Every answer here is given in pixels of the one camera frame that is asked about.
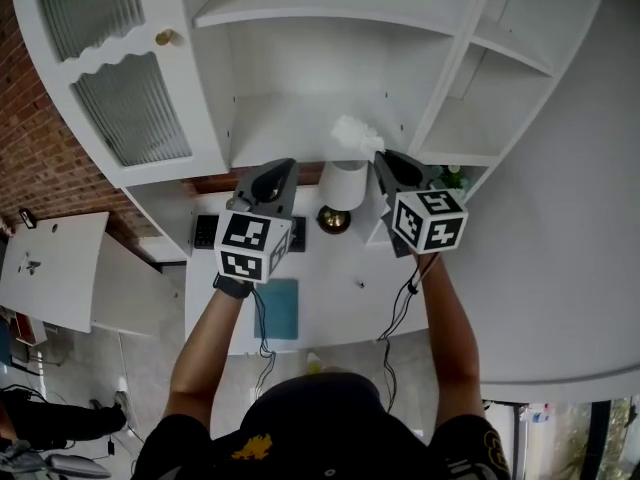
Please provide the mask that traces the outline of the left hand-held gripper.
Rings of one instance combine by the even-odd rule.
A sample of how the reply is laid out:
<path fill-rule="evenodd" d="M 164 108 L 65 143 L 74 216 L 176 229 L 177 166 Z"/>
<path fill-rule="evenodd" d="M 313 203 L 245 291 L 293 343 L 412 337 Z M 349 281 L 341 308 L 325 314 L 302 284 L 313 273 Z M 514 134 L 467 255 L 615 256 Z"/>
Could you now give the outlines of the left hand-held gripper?
<path fill-rule="evenodd" d="M 265 284 L 289 251 L 299 166 L 292 158 L 249 169 L 219 213 L 214 242 L 218 273 Z"/>

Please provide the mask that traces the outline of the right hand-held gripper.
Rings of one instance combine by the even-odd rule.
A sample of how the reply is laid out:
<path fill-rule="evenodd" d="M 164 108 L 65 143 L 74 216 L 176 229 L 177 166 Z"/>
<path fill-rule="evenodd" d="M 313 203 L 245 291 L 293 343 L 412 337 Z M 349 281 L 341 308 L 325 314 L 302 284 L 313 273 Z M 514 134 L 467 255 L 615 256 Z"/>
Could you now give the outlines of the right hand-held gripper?
<path fill-rule="evenodd" d="M 381 220 L 398 258 L 459 246 L 468 210 L 435 166 L 387 149 L 375 153 L 373 167 L 386 204 Z"/>

